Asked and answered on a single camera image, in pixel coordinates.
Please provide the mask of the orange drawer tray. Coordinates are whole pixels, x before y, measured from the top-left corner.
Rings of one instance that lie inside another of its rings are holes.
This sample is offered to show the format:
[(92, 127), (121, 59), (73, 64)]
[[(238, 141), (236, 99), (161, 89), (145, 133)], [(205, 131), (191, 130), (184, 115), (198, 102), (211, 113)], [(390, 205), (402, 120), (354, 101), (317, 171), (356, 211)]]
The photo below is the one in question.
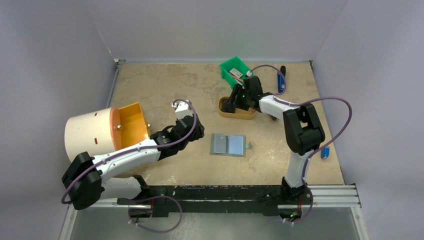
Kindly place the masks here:
[(150, 136), (150, 127), (145, 121), (139, 102), (110, 111), (111, 140), (115, 150), (135, 145)]

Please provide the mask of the blue black lighter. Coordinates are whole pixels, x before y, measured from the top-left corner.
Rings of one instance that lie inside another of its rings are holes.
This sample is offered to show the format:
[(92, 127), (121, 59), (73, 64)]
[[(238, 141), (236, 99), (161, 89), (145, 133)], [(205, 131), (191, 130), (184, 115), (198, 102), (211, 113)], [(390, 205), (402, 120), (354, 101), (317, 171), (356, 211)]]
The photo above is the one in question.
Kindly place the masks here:
[(281, 74), (277, 74), (277, 91), (278, 93), (283, 93), (286, 89), (286, 66), (282, 65), (279, 71)]

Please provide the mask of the teal card holder wallet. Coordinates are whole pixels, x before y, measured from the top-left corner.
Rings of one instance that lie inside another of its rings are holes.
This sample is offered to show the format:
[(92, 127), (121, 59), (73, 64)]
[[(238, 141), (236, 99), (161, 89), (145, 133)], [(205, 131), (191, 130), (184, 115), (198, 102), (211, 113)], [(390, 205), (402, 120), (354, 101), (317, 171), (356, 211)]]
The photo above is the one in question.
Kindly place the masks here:
[(213, 133), (210, 140), (210, 154), (217, 156), (245, 157), (252, 147), (244, 135)]

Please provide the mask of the white cylinder drum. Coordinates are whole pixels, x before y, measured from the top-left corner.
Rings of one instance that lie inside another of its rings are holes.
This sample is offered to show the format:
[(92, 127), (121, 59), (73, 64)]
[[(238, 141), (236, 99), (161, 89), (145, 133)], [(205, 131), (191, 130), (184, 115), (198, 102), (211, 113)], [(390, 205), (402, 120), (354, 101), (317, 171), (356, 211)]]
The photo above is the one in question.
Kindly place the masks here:
[(72, 162), (83, 152), (94, 156), (120, 150), (120, 124), (120, 113), (116, 107), (69, 118), (64, 130), (64, 145), (69, 160)]

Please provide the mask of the small blue object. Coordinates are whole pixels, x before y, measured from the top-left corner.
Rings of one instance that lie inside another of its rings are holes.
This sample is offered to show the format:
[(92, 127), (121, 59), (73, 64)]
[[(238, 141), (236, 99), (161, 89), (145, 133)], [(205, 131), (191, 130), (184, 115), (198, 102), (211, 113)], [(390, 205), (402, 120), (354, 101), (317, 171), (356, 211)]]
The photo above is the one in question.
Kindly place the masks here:
[(330, 156), (330, 151), (331, 150), (329, 146), (324, 147), (320, 152), (321, 159), (323, 160), (327, 159)]

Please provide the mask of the aluminium frame rail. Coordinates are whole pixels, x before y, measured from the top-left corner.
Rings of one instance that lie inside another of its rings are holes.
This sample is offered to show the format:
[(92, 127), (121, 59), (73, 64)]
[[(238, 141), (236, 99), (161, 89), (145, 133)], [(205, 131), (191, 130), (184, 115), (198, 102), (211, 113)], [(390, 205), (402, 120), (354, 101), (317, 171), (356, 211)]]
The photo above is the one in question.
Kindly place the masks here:
[[(107, 192), (105, 198), (98, 200), (89, 207), (99, 207), (100, 205), (115, 207), (120, 206), (117, 203), (119, 198), (133, 199), (138, 196), (144, 188), (149, 186), (144, 182), (138, 182), (137, 179), (114, 178), (106, 185)], [(312, 185), (308, 188), (312, 194), (311, 203), (301, 207), (305, 210), (309, 206), (336, 208), (336, 207), (357, 207), (360, 204), (357, 189), (354, 185)], [(137, 208), (141, 206), (150, 209), (145, 204), (136, 206), (122, 205), (128, 208)]]

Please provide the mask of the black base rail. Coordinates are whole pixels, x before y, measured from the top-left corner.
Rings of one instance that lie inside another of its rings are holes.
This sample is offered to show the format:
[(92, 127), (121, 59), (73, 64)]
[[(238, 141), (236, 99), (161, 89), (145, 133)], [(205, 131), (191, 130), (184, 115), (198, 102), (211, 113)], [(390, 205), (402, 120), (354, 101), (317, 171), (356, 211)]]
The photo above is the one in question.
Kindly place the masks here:
[(146, 205), (155, 218), (170, 213), (261, 214), (298, 219), (312, 202), (304, 186), (285, 185), (151, 185), (133, 199), (120, 197), (118, 205)]

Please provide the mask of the tan oval tray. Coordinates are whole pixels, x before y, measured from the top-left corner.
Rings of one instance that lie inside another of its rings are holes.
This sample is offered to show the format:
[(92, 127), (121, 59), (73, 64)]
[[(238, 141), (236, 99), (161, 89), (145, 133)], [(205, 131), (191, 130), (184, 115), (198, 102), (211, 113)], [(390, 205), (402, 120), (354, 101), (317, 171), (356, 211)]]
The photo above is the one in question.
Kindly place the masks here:
[(220, 98), (218, 102), (218, 114), (225, 118), (232, 119), (242, 119), (242, 120), (252, 120), (257, 112), (253, 108), (249, 108), (248, 110), (243, 110), (240, 108), (236, 108), (234, 113), (224, 112), (223, 111), (223, 103), (224, 100), (228, 99), (228, 96), (223, 96)]

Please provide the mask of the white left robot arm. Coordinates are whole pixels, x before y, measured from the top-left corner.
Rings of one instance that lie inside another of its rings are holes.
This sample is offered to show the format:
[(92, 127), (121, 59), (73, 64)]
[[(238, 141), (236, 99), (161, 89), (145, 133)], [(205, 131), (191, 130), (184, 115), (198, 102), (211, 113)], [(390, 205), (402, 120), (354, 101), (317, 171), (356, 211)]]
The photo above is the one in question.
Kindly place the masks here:
[(76, 210), (88, 208), (106, 198), (106, 183), (110, 179), (135, 167), (174, 156), (189, 142), (204, 136), (205, 128), (199, 118), (185, 116), (177, 119), (174, 125), (124, 149), (94, 156), (81, 152), (61, 178), (65, 187), (61, 203), (72, 204)]

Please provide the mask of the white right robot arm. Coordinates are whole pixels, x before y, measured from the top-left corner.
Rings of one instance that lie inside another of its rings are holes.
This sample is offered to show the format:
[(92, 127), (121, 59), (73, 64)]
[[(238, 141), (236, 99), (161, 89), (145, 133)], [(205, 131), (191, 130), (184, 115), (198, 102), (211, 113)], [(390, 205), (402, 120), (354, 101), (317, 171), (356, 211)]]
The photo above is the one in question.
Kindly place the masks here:
[(325, 132), (313, 104), (299, 105), (278, 100), (271, 92), (264, 92), (260, 79), (253, 75), (236, 83), (230, 96), (222, 98), (219, 110), (234, 114), (237, 109), (268, 114), (281, 120), (286, 143), (291, 151), (286, 174), (282, 178), (280, 196), (288, 204), (306, 192), (306, 175), (311, 154), (325, 140)]

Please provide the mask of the small items in bin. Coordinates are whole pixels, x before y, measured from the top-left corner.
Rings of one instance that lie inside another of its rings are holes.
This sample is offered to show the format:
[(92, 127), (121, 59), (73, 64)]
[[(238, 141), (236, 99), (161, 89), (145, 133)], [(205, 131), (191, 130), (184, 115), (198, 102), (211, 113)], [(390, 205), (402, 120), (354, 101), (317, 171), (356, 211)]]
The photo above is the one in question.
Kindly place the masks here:
[(236, 79), (241, 80), (244, 76), (244, 74), (242, 72), (240, 72), (239, 70), (237, 70), (236, 68), (232, 68), (228, 72)]

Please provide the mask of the green plastic bin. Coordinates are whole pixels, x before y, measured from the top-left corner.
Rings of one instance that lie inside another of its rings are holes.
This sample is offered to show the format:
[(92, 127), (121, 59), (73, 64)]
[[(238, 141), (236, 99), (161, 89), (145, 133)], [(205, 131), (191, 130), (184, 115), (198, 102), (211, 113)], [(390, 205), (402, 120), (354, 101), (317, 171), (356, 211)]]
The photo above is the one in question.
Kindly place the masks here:
[(230, 85), (231, 89), (237, 84), (243, 85), (245, 77), (251, 71), (238, 56), (221, 63), (219, 67), (221, 78)]

